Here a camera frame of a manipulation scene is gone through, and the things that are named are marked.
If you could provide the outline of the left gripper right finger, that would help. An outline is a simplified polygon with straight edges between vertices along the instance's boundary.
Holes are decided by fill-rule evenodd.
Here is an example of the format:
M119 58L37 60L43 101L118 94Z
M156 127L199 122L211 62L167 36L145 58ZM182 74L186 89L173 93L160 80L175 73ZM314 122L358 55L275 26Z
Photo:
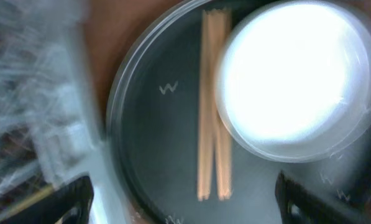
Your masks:
M371 223L371 217L346 204L315 195L280 171L275 198L283 223Z

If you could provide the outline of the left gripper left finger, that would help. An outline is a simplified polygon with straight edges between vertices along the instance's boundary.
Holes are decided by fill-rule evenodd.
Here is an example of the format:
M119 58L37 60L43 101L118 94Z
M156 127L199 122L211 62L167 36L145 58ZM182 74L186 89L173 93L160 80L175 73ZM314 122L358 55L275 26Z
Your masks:
M3 224L87 224L94 198L93 185L88 175L83 175L61 187L42 200L20 212L1 220Z

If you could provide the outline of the wooden chopstick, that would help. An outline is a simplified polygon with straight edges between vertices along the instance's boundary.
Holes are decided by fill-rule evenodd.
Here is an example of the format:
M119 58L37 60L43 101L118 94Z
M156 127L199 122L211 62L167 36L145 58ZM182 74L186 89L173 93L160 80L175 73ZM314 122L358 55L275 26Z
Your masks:
M210 196L213 171L214 56L212 56L211 50L211 13L208 11L203 11L201 21L201 52L199 64L197 181L197 196L199 201L207 200Z
M218 87L219 62L227 36L231 31L231 12L228 10L214 10L212 12L212 54L214 56L214 81ZM216 174L219 200L227 200L231 197L231 137L222 119L217 113L214 119L214 132L216 136Z

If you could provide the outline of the grey round plate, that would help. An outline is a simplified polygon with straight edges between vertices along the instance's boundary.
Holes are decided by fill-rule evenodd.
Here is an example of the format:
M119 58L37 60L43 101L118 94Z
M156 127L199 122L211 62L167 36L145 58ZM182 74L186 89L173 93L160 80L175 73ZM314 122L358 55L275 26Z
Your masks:
M309 162L371 127L371 31L355 8L277 1L233 29L215 82L219 115L261 158Z

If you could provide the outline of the grey plastic dishwasher rack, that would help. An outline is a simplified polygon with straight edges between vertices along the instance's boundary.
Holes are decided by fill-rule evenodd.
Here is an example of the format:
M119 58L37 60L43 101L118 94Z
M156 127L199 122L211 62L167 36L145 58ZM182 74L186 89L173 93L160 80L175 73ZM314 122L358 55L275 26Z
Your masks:
M0 1L0 222L89 175L102 145L88 1Z

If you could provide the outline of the round black serving tray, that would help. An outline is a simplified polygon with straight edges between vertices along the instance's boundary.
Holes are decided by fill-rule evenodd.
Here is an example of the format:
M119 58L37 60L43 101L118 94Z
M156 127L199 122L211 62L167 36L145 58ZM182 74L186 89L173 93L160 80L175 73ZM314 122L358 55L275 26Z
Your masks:
M152 223L280 223L280 172L371 216L371 128L330 158L303 164L262 159L232 145L232 197L196 196L201 13L228 7L240 22L264 1L185 1L148 27L111 88L107 131L128 199Z

